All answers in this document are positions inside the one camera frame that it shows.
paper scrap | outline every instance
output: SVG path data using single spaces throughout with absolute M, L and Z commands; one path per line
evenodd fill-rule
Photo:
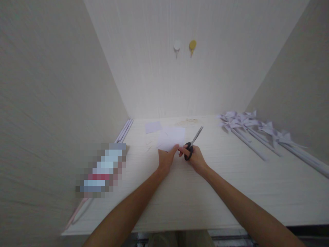
M 175 144 L 183 146 L 185 144 L 185 128 L 166 127 L 160 132 L 158 149 L 170 151 Z
M 152 132 L 157 132 L 158 130 L 162 130 L 160 121 L 145 124 L 146 134 L 152 133 Z

paper stick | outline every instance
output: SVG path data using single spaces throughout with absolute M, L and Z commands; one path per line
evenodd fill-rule
M 85 202 L 88 201 L 88 199 L 89 198 L 82 199 L 82 201 L 80 202 L 79 206 L 76 208 L 76 210 L 74 211 L 73 215 L 69 219 L 69 222 L 68 222 L 68 224 L 65 227 L 65 230 L 67 230 L 69 228 L 69 226 L 72 224 L 72 222 L 74 221 L 74 218 L 76 217 L 76 215 L 78 214 L 78 212 L 82 208 L 83 204 L 85 204 Z
M 122 132 L 122 134 L 120 135 L 119 139 L 118 139 L 118 143 L 121 143 L 122 137 L 124 136 L 125 132 L 127 131 L 127 128 L 130 124 L 130 122 L 132 121 L 132 119 L 129 120 L 127 126 L 125 127 L 124 131 Z
M 238 128 L 235 128 L 235 130 L 241 135 L 247 142 L 251 142 Z
M 310 165 L 312 168 L 316 169 L 319 173 L 324 175 L 326 178 L 329 178 L 329 170 L 327 170 L 324 165 L 320 164 L 316 160 L 314 160 L 312 157 L 307 157 L 306 155 L 302 154 L 301 152 L 297 151 L 295 148 L 289 146 L 285 143 L 280 143 L 281 146 L 283 146 L 285 149 L 289 150 L 291 153 L 296 155 L 298 158 L 300 158 L 302 161 Z
M 122 128 L 120 134 L 118 135 L 118 137 L 116 138 L 114 143 L 117 143 L 119 140 L 119 137 L 121 136 L 121 134 L 123 133 L 124 129 L 127 127 L 127 125 L 129 124 L 130 119 L 127 120 L 126 124 L 124 125 L 124 127 Z
M 268 140 L 265 136 L 259 134 L 257 131 L 253 130 L 252 128 L 250 128 L 250 127 L 248 127 L 248 126 L 246 126 L 246 128 L 247 128 L 248 130 L 250 130 L 252 133 L 254 133 L 255 135 L 257 135 L 259 138 L 261 138 L 263 141 L 269 143 L 269 140 Z
M 133 124 L 133 121 L 134 121 L 134 120 L 131 120 L 131 121 L 130 121 L 130 124 L 129 124 L 128 128 L 127 128 L 127 131 L 125 132 L 124 136 L 122 137 L 122 140 L 120 141 L 120 143 L 123 143 L 124 138 L 125 138 L 126 135 L 128 134 L 128 131 L 130 130 L 131 125 Z
M 249 144 L 249 142 L 247 142 L 247 141 L 245 141 L 244 139 L 243 139 L 243 137 L 242 136 L 240 136 L 238 133 L 237 133 L 237 131 L 235 130 L 235 129 L 232 129 L 232 132 L 237 136 L 237 137 L 239 137 L 239 139 L 241 140 L 241 141 L 243 141 L 249 148 L 251 148 L 263 161 L 267 161 L 267 159 L 263 156 L 263 155 L 261 155 L 256 149 L 254 149 L 250 144 Z
M 272 152 L 274 152 L 276 155 L 282 157 L 282 155 L 280 153 L 278 153 L 270 144 L 268 144 L 267 142 L 265 142 L 262 138 L 260 138 L 259 136 L 257 136 L 256 134 L 254 134 L 252 131 L 250 131 L 248 129 L 248 132 L 255 137 L 257 140 L 259 140 L 262 144 L 264 144 L 268 149 L 270 149 Z

person's leg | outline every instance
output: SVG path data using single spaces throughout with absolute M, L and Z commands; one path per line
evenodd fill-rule
M 181 231 L 178 243 L 179 247 L 215 247 L 207 230 Z
M 152 233 L 148 239 L 149 247 L 178 247 L 175 232 Z

hand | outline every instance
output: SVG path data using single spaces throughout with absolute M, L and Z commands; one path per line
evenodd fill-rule
M 187 157 L 190 156 L 190 151 L 186 149 L 187 145 L 184 145 L 183 147 L 179 147 L 178 150 L 180 151 L 179 156 L 181 157 L 183 154 L 185 154 Z M 193 154 L 190 158 L 190 163 L 194 170 L 200 174 L 201 176 L 204 175 L 207 168 L 209 166 L 205 162 L 205 159 L 202 156 L 201 150 L 198 146 L 193 145 Z
M 164 174 L 165 176 L 168 175 L 168 173 L 170 171 L 172 161 L 174 159 L 174 155 L 175 155 L 178 147 L 179 147 L 179 144 L 176 144 L 172 148 L 172 150 L 170 150 L 169 152 L 158 149 L 158 152 L 159 152 L 159 167 L 158 167 L 157 170 L 161 174 Z

table surface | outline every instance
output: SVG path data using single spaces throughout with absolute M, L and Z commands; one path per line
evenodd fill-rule
M 145 134 L 145 123 L 185 127 L 207 164 L 284 225 L 329 224 L 329 179 L 279 146 L 279 157 L 246 134 L 269 161 L 264 162 L 215 116 L 136 119 L 126 136 L 126 168 L 108 198 L 89 199 L 62 235 L 91 234 L 103 218 L 143 183 L 158 166 L 159 131 Z M 212 187 L 183 158 L 175 156 L 169 175 L 152 197 L 133 232 L 241 228 Z

